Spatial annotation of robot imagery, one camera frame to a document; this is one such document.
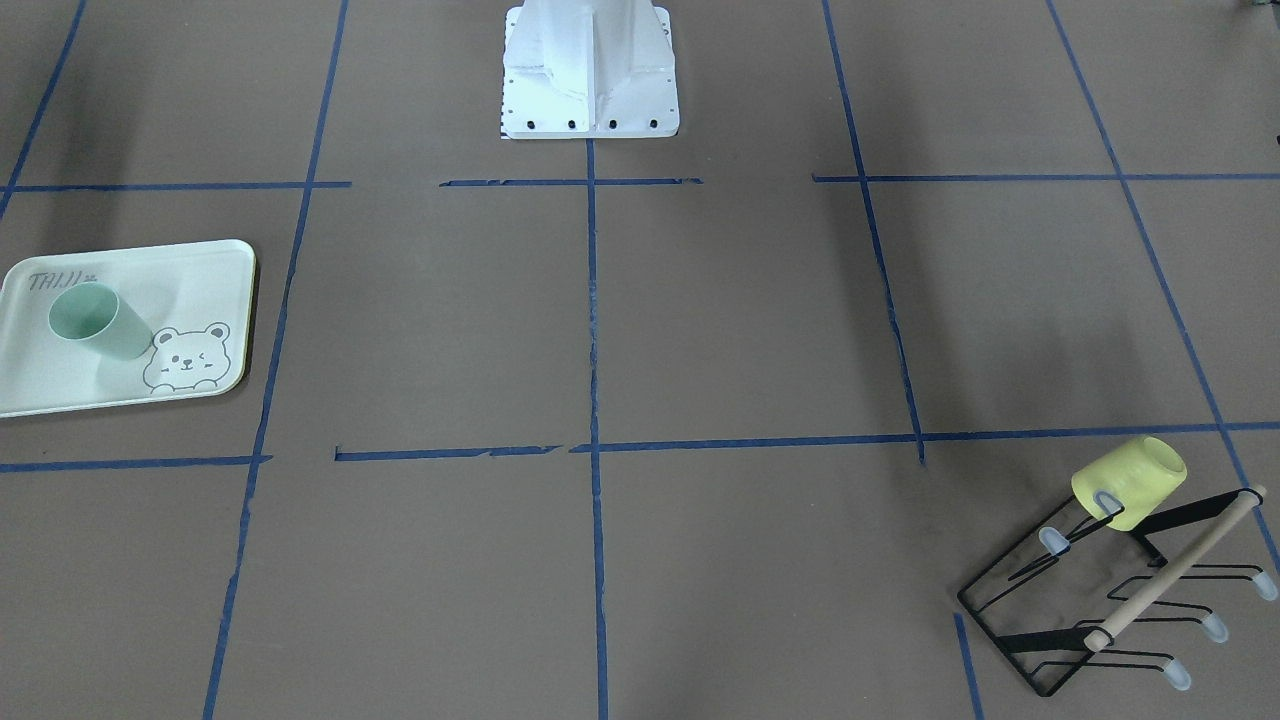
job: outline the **rectangular tray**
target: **rectangular tray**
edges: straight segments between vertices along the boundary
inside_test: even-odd
[[[244,374],[256,265],[253,249],[239,240],[18,263],[0,287],[0,418],[229,391]],[[141,357],[102,357],[49,329],[54,299],[95,279],[119,292],[155,332]],[[177,372],[188,359],[192,370]],[[169,373],[160,372],[165,364]]]

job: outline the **green cup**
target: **green cup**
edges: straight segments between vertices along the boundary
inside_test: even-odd
[[[97,282],[59,295],[49,309],[49,329],[115,360],[133,360],[151,347],[151,328],[114,290]]]

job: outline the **gray floor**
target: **gray floor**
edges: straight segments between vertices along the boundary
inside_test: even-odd
[[[1280,712],[1247,591],[1051,700],[955,600],[1132,434],[1275,484],[1272,8],[667,0],[680,135],[588,146],[511,4],[0,0],[0,269],[261,266],[232,392],[0,421],[0,715]]]

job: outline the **cartoon bear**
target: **cartoon bear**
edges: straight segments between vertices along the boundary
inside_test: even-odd
[[[229,336],[227,323],[189,333],[164,328],[151,341],[156,350],[142,370],[142,382],[152,395],[161,388],[173,392],[218,387],[218,380],[232,369],[232,359],[227,355]]]

